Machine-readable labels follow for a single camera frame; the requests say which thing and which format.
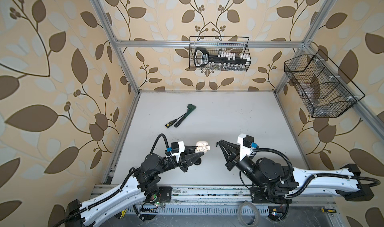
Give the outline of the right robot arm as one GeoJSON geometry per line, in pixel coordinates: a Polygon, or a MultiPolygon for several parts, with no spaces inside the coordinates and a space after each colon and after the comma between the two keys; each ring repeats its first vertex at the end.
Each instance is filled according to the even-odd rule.
{"type": "Polygon", "coordinates": [[[355,164],[335,171],[294,167],[285,154],[260,148],[250,136],[239,144],[221,140],[217,146],[227,169],[237,168],[241,177],[250,180],[249,190],[257,203],[290,204],[299,196],[339,196],[350,202],[364,202],[374,197],[372,188],[381,184],[378,179],[363,177],[355,164]]]}

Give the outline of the cream earbud charging case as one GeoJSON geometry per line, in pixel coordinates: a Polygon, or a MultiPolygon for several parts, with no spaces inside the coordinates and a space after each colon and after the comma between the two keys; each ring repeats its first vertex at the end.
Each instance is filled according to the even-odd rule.
{"type": "Polygon", "coordinates": [[[196,153],[205,153],[211,149],[210,145],[206,141],[199,141],[196,143],[195,152],[196,153]]]}

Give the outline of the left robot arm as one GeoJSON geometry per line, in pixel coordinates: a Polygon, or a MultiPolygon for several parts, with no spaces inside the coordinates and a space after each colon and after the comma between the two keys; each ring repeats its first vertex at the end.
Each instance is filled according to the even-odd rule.
{"type": "Polygon", "coordinates": [[[79,202],[74,200],[67,207],[67,215],[54,224],[55,227],[99,227],[111,217],[129,207],[159,198],[160,174],[173,169],[187,172],[194,164],[201,163],[201,157],[210,150],[206,141],[187,146],[183,141],[169,143],[165,134],[159,134],[154,141],[164,140],[166,151],[161,157],[151,148],[150,153],[138,168],[131,168],[120,185],[104,194],[79,202]]]}

